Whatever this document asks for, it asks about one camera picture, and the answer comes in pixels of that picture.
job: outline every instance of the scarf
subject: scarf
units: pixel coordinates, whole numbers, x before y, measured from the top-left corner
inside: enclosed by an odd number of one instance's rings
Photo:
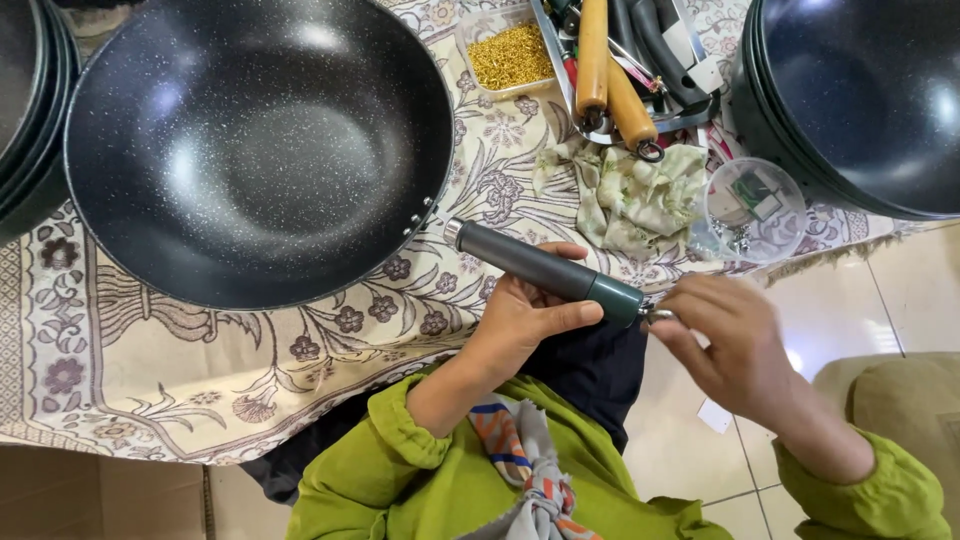
[[[468,419],[493,467],[507,483],[522,487],[516,503],[463,540],[602,540],[570,518],[576,495],[560,472],[546,413],[530,400],[489,394]]]

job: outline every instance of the green shirt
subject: green shirt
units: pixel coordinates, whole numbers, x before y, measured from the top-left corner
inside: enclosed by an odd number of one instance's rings
[[[490,463],[466,419],[444,439],[417,427],[406,409],[415,374],[372,396],[369,416],[306,468],[287,538],[447,539],[471,532],[519,495]],[[546,385],[518,376],[498,394],[530,399],[546,411],[560,470],[573,477],[573,519],[606,540],[728,539],[703,519],[700,501],[636,495],[610,436]],[[802,538],[947,539],[937,479],[893,442],[863,433],[876,469],[852,486],[812,477],[775,446],[783,486],[810,516]]]

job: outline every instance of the floral tablecloth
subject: floral tablecloth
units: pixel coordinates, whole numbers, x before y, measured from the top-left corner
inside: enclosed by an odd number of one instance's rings
[[[454,44],[464,12],[487,0],[384,2],[427,43],[453,95],[456,160],[442,208],[530,243],[568,240],[572,171],[541,197],[539,150],[573,134],[557,90],[491,103]],[[687,0],[727,73],[746,0]],[[798,255],[892,233],[885,218],[810,209]],[[663,291],[689,271],[744,265],[667,249],[640,261],[591,248],[588,264]],[[350,395],[463,343],[498,272],[432,233],[366,282],[310,306],[233,313],[171,300],[97,250],[72,204],[0,249],[0,442],[140,459],[228,464],[255,458]]]

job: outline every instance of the fingernail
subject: fingernail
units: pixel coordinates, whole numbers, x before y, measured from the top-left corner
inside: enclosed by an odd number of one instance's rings
[[[587,302],[580,308],[580,316],[585,321],[599,321],[603,318],[603,308],[596,302]]]

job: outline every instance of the gold beads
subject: gold beads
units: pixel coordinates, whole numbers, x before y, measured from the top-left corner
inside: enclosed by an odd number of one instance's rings
[[[467,45],[477,82],[489,90],[502,90],[554,77],[535,24],[523,24]]]

